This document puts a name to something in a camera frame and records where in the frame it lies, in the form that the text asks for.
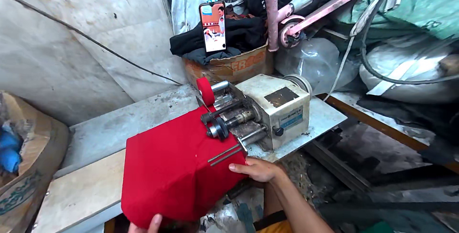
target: knob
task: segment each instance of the knob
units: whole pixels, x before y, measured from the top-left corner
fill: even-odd
[[[284,134],[284,128],[282,127],[274,128],[273,127],[273,132],[274,132],[274,135],[281,137]]]

